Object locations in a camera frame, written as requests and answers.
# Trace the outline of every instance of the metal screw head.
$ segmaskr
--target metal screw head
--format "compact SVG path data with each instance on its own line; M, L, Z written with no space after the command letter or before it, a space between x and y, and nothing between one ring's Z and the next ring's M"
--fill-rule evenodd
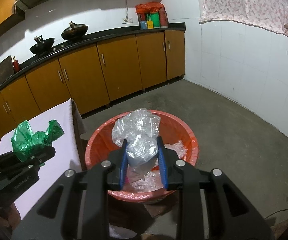
M215 176L220 176L222 174L222 171L220 169L213 169L213 174Z
M178 160L175 162L175 164L178 166L178 167L183 167L185 165L185 162L183 160Z
M111 166L111 162L110 162L110 161L102 161L101 165L102 165L104 168L107 168L107 167Z
M64 175L66 177L72 177L74 175L74 171L73 170L67 170L67 171L65 171Z

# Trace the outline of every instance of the floral cloth curtain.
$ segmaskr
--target floral cloth curtain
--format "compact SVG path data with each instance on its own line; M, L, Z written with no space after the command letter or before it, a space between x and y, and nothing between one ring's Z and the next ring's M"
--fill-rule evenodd
M288 36L288 0L202 0L200 21L229 20Z

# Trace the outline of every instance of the yellow box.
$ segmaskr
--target yellow box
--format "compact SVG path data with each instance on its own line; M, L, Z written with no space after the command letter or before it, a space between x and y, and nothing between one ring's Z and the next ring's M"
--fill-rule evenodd
M147 28L148 29L154 29L153 21L147 21Z

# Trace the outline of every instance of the electrical outlet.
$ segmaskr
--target electrical outlet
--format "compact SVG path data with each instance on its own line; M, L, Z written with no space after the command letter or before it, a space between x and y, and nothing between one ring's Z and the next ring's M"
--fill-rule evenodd
M122 23L133 23L133 18L128 18L128 21L126 20L126 18L122 19Z

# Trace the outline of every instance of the red trash bin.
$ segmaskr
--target red trash bin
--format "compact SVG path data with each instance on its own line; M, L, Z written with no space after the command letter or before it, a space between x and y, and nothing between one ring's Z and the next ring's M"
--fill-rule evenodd
M174 144L177 143L178 140L182 140L184 147L187 149L186 155L182 159L194 166L198 159L199 148L197 139L189 126L172 114L157 110L149 111L160 117L159 135L162 137L163 142L165 144ZM119 148L112 141L112 129L115 125L115 121L128 113L130 112L125 112L109 119L93 133L88 141L85 151L87 169L90 169L93 165L106 160L111 151ZM164 188L161 188L145 193L110 190L108 193L120 200L147 204L162 200L167 195L173 193L173 191L166 191Z

